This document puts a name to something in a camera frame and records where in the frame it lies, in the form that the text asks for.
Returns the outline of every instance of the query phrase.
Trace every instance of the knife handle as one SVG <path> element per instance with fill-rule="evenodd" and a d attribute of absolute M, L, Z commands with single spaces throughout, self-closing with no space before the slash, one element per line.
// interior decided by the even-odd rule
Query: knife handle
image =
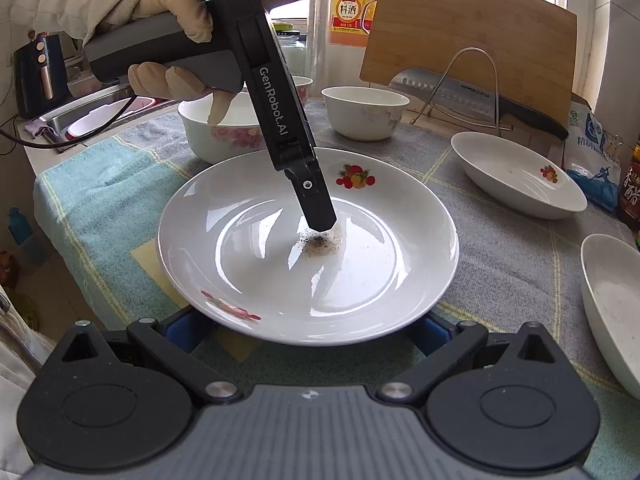
<path fill-rule="evenodd" d="M 505 114 L 511 114 L 519 121 L 537 130 L 542 130 L 548 134 L 564 141 L 569 136 L 567 129 L 553 117 L 548 116 L 534 108 L 512 101 L 507 97 L 500 96 L 500 118 Z"/>

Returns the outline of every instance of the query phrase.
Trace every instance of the white bowl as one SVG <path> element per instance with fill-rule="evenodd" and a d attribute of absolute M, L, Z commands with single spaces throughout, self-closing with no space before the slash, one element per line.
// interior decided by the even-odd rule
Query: white bowl
<path fill-rule="evenodd" d="M 587 209 L 580 187 L 539 153 L 479 132 L 451 138 L 465 173 L 506 205 L 538 218 L 565 218 Z"/>
<path fill-rule="evenodd" d="M 302 101 L 302 105 L 305 106 L 309 101 L 308 92 L 309 87 L 313 84 L 314 80 L 310 77 L 303 77 L 301 75 L 293 75 L 293 83 L 296 85 L 296 90 L 298 91 L 298 96 L 300 97 L 300 101 Z M 244 88 L 242 88 L 243 92 L 248 92 L 246 87 L 246 83 L 244 84 Z"/>
<path fill-rule="evenodd" d="M 207 123 L 212 99 L 208 95 L 197 101 L 183 101 L 178 106 L 189 147 L 197 157 L 217 164 L 266 147 L 249 94 L 239 93 L 217 126 Z"/>
<path fill-rule="evenodd" d="M 159 259 L 195 308 L 253 337 L 334 346 L 399 330 L 438 302 L 460 254 L 442 202 L 374 158 L 316 153 L 337 216 L 324 236 L 267 152 L 217 164 L 169 200 Z"/>
<path fill-rule="evenodd" d="M 391 137 L 409 104 L 403 95 L 361 86 L 325 88 L 322 95 L 334 130 L 365 142 Z"/>
<path fill-rule="evenodd" d="M 582 301 L 598 348 L 640 400 L 640 253 L 607 235 L 582 242 Z"/>

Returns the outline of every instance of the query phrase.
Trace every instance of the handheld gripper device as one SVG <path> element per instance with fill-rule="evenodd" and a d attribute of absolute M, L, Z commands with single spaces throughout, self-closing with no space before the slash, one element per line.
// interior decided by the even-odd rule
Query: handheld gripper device
<path fill-rule="evenodd" d="M 164 12 L 93 38 L 85 46 L 102 82 L 126 77 L 130 65 L 153 61 L 192 71 L 205 85 L 239 92 L 246 81 L 273 166 L 292 182 L 306 222 L 322 232 L 334 208 L 314 151 L 314 138 L 266 15 L 298 0 L 209 0 L 209 43 L 193 43 Z"/>

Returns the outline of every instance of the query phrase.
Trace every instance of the sink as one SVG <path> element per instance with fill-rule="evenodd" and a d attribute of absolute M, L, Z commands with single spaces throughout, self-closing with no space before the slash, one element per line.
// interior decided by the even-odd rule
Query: sink
<path fill-rule="evenodd" d="M 59 108 L 56 108 L 55 110 L 47 112 L 40 116 L 40 120 L 49 126 L 52 129 L 52 132 L 48 131 L 44 133 L 44 137 L 53 144 L 57 142 L 65 142 L 66 140 L 69 140 L 65 137 L 66 130 L 78 119 L 81 119 L 96 108 L 133 97 L 134 95 L 135 94 L 129 85 L 117 85 L 89 94 L 80 99 L 76 99 L 75 101 L 71 101 Z M 105 131 L 116 128 L 117 126 L 122 126 L 133 119 L 142 117 L 152 111 L 159 110 L 160 108 L 173 104 L 175 104 L 175 101 L 158 100 L 156 104 L 153 104 L 149 108 L 144 108 L 139 112 L 134 112 L 126 115 L 126 117 L 119 118 Z M 72 146 L 56 148 L 56 150 L 59 153 L 62 153 L 70 148 L 72 148 Z"/>

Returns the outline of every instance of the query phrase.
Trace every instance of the table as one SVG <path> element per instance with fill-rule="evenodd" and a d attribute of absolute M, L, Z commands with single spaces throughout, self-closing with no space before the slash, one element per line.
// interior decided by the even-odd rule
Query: table
<path fill-rule="evenodd" d="M 542 322 L 600 407 L 602 428 L 587 462 L 597 479 L 628 480 L 640 470 L 640 403 L 616 382 L 582 307 L 582 240 L 604 233 L 633 244 L 628 229 L 590 205 L 562 221 L 528 218 L 487 196 L 463 173 L 449 139 L 401 125 L 388 140 L 350 141 L 329 126 L 324 105 L 307 114 L 319 146 L 374 156 L 404 169 L 443 201 L 460 234 L 461 259 L 437 313 L 494 332 Z M 153 238 L 172 194 L 207 165 L 188 148 L 169 112 L 114 134 L 42 172 L 36 218 L 111 329 L 139 317 L 162 319 L 181 306 L 153 260 Z M 257 382 L 379 384 L 422 355 L 402 334 L 343 348 L 292 348 L 216 330 L 196 356 L 242 387 Z"/>

